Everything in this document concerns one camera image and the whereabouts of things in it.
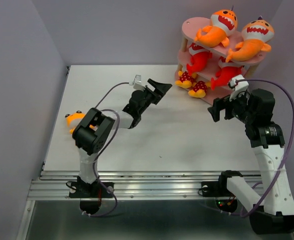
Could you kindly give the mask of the yellow plush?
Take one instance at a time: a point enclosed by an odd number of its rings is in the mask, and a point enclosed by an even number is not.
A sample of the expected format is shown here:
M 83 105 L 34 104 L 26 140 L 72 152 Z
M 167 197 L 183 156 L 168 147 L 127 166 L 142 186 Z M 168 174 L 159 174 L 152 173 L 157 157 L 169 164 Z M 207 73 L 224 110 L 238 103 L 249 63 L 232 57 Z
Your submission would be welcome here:
M 181 88 L 188 89 L 192 88 L 196 84 L 197 73 L 189 75 L 187 71 L 178 71 L 178 80 L 175 81 L 175 84 Z
M 204 98 L 210 88 L 210 82 L 198 81 L 188 92 L 189 96 L 194 98 Z
M 72 113 L 72 114 L 66 114 L 65 120 L 67 127 L 69 128 L 69 133 L 72 134 L 77 125 L 80 123 L 80 121 L 85 116 L 84 113 L 82 113 L 80 110 Z

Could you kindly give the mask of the red shark plush front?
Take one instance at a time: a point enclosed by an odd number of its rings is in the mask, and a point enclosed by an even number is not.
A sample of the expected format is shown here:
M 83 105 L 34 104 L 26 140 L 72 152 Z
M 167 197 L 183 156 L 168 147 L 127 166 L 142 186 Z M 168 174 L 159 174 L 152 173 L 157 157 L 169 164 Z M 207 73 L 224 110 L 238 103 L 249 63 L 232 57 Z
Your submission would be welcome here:
M 233 77 L 242 74 L 244 67 L 232 61 L 226 62 L 226 58 L 222 56 L 218 60 L 218 66 L 220 70 L 215 74 L 216 79 L 212 77 L 210 80 L 212 90 L 216 87 L 226 86 Z

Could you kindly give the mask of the red shark plush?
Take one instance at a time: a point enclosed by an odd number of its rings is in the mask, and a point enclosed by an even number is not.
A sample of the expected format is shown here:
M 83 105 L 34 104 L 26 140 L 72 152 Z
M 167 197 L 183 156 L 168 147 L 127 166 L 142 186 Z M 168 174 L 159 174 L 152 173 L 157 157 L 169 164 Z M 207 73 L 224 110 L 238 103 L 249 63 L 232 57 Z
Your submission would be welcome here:
M 232 61 L 226 62 L 226 58 L 222 56 L 218 60 L 218 66 L 220 70 L 215 74 L 216 79 L 212 77 L 210 80 L 212 90 L 216 87 L 226 86 L 233 77 L 242 74 L 244 67 Z
M 206 67 L 208 60 L 212 58 L 212 52 L 195 43 L 190 45 L 188 51 L 191 55 L 191 64 L 186 65 L 186 70 L 191 76 L 194 73 L 201 72 Z

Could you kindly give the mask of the orange shark plush back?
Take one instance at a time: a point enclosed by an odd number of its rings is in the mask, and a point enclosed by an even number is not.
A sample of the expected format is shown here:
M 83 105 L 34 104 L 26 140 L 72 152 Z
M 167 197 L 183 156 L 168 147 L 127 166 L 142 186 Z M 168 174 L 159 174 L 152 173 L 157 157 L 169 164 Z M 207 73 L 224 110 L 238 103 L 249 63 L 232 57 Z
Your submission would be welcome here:
M 244 62 L 256 56 L 259 52 L 270 52 L 268 42 L 274 37 L 272 25 L 262 16 L 249 22 L 241 31 L 242 41 L 235 45 L 235 50 L 229 49 L 225 62 Z

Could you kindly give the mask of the orange shark plush facing camera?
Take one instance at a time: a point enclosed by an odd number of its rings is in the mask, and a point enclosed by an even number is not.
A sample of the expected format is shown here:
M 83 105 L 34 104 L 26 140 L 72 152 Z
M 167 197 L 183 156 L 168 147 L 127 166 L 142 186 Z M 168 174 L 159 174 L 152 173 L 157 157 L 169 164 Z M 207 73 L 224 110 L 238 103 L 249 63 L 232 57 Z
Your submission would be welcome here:
M 221 9 L 211 15 L 210 25 L 198 29 L 194 41 L 209 48 L 219 44 L 226 48 L 230 44 L 229 37 L 236 32 L 237 27 L 238 18 L 233 6 L 231 9 Z

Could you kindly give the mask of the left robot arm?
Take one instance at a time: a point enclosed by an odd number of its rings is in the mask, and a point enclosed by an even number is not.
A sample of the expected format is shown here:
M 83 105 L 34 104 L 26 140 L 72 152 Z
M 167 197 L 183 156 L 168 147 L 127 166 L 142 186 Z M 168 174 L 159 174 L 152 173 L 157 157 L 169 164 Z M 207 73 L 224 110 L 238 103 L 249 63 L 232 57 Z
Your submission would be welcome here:
M 141 121 L 142 113 L 157 105 L 172 88 L 170 83 L 149 79 L 141 85 L 140 76 L 130 82 L 134 91 L 121 111 L 99 110 L 93 107 L 82 117 L 72 131 L 72 138 L 80 157 L 80 171 L 76 181 L 68 181 L 70 198 L 111 198 L 114 183 L 102 182 L 97 171 L 98 157 L 114 139 L 118 129 L 133 129 Z

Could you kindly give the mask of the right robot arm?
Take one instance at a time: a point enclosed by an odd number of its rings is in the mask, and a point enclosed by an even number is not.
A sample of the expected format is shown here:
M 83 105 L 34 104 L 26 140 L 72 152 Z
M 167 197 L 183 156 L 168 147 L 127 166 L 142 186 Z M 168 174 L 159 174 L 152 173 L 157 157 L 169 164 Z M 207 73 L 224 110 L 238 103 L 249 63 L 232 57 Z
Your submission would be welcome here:
M 235 170 L 223 171 L 208 190 L 215 197 L 234 195 L 249 214 L 251 228 L 257 235 L 294 232 L 294 200 L 291 195 L 284 160 L 285 141 L 282 129 L 271 118 L 275 99 L 271 92 L 255 89 L 236 96 L 216 98 L 208 108 L 215 122 L 220 111 L 225 119 L 237 118 L 245 125 L 245 134 L 258 162 L 264 199 Z

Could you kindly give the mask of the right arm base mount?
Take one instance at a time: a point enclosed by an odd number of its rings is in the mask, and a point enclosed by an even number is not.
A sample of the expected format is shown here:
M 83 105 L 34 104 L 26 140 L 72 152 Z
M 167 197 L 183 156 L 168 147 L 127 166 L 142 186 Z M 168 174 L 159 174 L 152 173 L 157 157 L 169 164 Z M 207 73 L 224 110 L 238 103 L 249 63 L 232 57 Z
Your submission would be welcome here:
M 225 188 L 221 188 L 218 181 L 202 181 L 198 194 L 205 198 L 214 198 L 214 210 L 218 210 L 223 214 L 239 216 L 236 212 L 238 209 L 238 200 L 236 196 Z

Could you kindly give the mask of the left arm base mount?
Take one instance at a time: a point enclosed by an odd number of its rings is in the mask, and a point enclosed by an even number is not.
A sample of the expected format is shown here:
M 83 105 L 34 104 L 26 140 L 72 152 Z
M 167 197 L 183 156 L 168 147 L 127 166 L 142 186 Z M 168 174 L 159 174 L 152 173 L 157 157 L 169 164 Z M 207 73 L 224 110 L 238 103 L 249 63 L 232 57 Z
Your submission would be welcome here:
M 103 215 L 106 213 L 98 213 L 102 207 L 103 199 L 113 199 L 110 189 L 113 188 L 113 182 L 106 182 L 106 190 L 98 182 L 93 182 L 92 184 L 80 183 L 77 181 L 67 181 L 66 186 L 69 189 L 69 198 L 80 199 L 79 207 L 82 214 L 89 217 Z

